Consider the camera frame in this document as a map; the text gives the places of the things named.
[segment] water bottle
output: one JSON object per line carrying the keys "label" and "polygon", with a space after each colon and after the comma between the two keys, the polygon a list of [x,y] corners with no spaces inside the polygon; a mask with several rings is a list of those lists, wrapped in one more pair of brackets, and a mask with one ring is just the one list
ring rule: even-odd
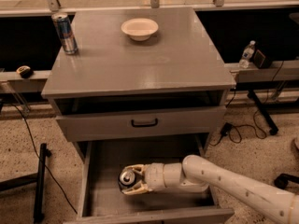
{"label": "water bottle", "polygon": [[248,68],[249,60],[255,51],[255,41],[250,41],[250,43],[244,48],[241,60],[239,62],[240,67]]}

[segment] black cable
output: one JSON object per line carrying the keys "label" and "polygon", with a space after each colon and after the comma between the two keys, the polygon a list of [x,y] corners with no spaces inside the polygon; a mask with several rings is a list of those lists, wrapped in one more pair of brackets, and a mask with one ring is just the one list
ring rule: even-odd
{"label": "black cable", "polygon": [[213,147],[217,146],[221,142],[221,140],[222,140],[223,137],[224,137],[224,135],[221,136],[221,138],[218,140],[218,142],[216,144],[214,144],[214,145],[213,144],[209,144],[209,145],[213,146]]}
{"label": "black cable", "polygon": [[[284,64],[284,61],[281,63],[279,69],[278,69],[278,70],[276,71],[276,73],[273,75],[271,81],[274,81],[274,79],[275,79],[275,77],[277,76],[278,72],[281,70],[283,64]],[[230,105],[230,103],[234,100],[234,98],[235,98],[235,93],[236,93],[236,89],[234,89],[234,95],[233,95],[232,99],[228,102],[228,104],[226,105],[226,107],[228,107],[228,106]],[[264,104],[268,101],[268,98],[269,98],[269,90],[267,90],[267,96],[266,96],[265,101],[263,102]],[[236,132],[237,132],[237,134],[238,134],[238,136],[239,136],[239,140],[238,140],[238,141],[235,141],[235,140],[232,138],[232,136],[231,136],[231,130],[228,131],[229,138],[230,138],[230,140],[231,140],[233,143],[239,144],[239,143],[242,142],[242,140],[243,140],[242,135],[241,135],[240,131],[239,131],[237,128],[246,127],[246,126],[247,126],[247,127],[251,127],[251,128],[254,130],[255,135],[256,135],[257,138],[259,138],[259,139],[265,139],[265,138],[267,137],[267,133],[266,133],[266,131],[263,130],[263,129],[257,124],[257,121],[256,121],[256,119],[255,119],[256,114],[257,114],[258,112],[259,112],[259,109],[257,109],[257,110],[254,112],[254,114],[253,114],[253,121],[254,121],[254,125],[257,127],[257,129],[260,130],[260,131],[263,133],[263,136],[261,137],[261,136],[259,136],[259,135],[257,134],[257,130],[256,130],[256,128],[255,128],[253,125],[250,125],[250,124],[243,124],[243,125],[238,125],[238,126],[234,126],[234,125],[232,125],[232,129],[235,129]],[[218,141],[216,144],[210,144],[210,145],[213,146],[213,147],[217,146],[217,145],[221,142],[221,140],[222,140],[222,138],[223,138],[224,136],[225,136],[225,135],[222,134],[221,137],[220,137],[220,139],[219,139],[219,141]]]}
{"label": "black cable", "polygon": [[[12,105],[12,106],[14,106],[14,107],[18,110],[18,112],[21,114],[21,117],[23,118],[23,120],[24,120],[24,122],[25,122],[25,124],[26,124],[27,130],[28,130],[28,133],[29,133],[29,136],[30,136],[30,138],[31,138],[31,142],[32,142],[32,145],[33,145],[33,147],[34,147],[35,154],[37,155],[38,159],[41,161],[41,159],[39,158],[39,155],[38,155],[38,153],[37,153],[37,151],[36,151],[35,141],[34,141],[34,138],[33,138],[33,136],[32,136],[32,133],[31,133],[29,124],[28,124],[28,122],[27,122],[27,118],[23,115],[23,113],[19,110],[19,108],[18,108],[16,105],[14,105],[14,104],[10,104],[10,103],[7,103],[7,104],[8,104],[8,105]],[[55,181],[55,183],[56,183],[56,184],[58,185],[58,187],[60,188],[60,190],[63,192],[64,197],[65,197],[66,201],[68,202],[68,204],[70,205],[70,207],[71,207],[71,208],[74,210],[74,212],[77,214],[77,210],[75,209],[75,207],[72,205],[72,203],[71,203],[71,202],[69,201],[69,199],[67,198],[66,193],[65,193],[63,187],[62,187],[62,186],[59,184],[59,182],[56,180],[56,178],[54,177],[54,175],[53,175],[52,172],[50,171],[50,168],[49,168],[46,164],[45,164],[45,167],[46,167],[46,169],[48,170],[50,176],[53,178],[53,180]]]}
{"label": "black cable", "polygon": [[228,107],[228,105],[230,105],[230,103],[234,100],[234,98],[235,98],[235,93],[236,93],[236,88],[234,88],[234,95],[233,95],[233,98],[229,101],[229,103],[228,103],[225,107]]}
{"label": "black cable", "polygon": [[284,64],[284,61],[281,63],[280,68],[277,70],[277,72],[274,74],[274,76],[272,77],[271,81],[274,81],[275,77],[278,75],[278,72],[281,70],[282,66]]}

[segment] white bowl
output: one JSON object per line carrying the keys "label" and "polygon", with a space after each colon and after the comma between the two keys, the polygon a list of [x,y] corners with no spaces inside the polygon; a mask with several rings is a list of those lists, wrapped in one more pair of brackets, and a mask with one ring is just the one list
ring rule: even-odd
{"label": "white bowl", "polygon": [[151,19],[131,19],[125,21],[121,30],[135,41],[145,41],[158,31],[158,24]]}

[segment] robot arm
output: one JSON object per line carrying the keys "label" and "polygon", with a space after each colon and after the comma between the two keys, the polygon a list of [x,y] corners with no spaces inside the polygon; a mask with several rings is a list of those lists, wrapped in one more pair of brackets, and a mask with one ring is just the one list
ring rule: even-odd
{"label": "robot arm", "polygon": [[299,224],[298,195],[222,169],[195,155],[187,156],[182,163],[127,166],[119,183],[126,195],[169,188],[198,192],[206,190],[209,183],[276,223]]}

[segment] small black object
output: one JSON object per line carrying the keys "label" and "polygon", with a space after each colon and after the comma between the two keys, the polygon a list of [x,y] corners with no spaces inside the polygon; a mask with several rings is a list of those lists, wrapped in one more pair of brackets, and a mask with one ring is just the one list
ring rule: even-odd
{"label": "small black object", "polygon": [[227,136],[228,133],[232,130],[233,124],[225,123],[221,129],[221,136]]}
{"label": "small black object", "polygon": [[289,181],[299,184],[299,177],[294,175],[281,174],[274,180],[274,185],[279,189],[287,188]]}
{"label": "small black object", "polygon": [[52,156],[52,152],[50,150],[46,150],[46,156],[49,158],[50,156]]}
{"label": "small black object", "polygon": [[17,69],[17,73],[22,78],[28,78],[34,73],[34,71],[28,65],[23,65]]}
{"label": "small black object", "polygon": [[264,53],[257,49],[253,57],[253,63],[259,69],[266,69],[270,67],[272,61],[269,57],[267,57]]}

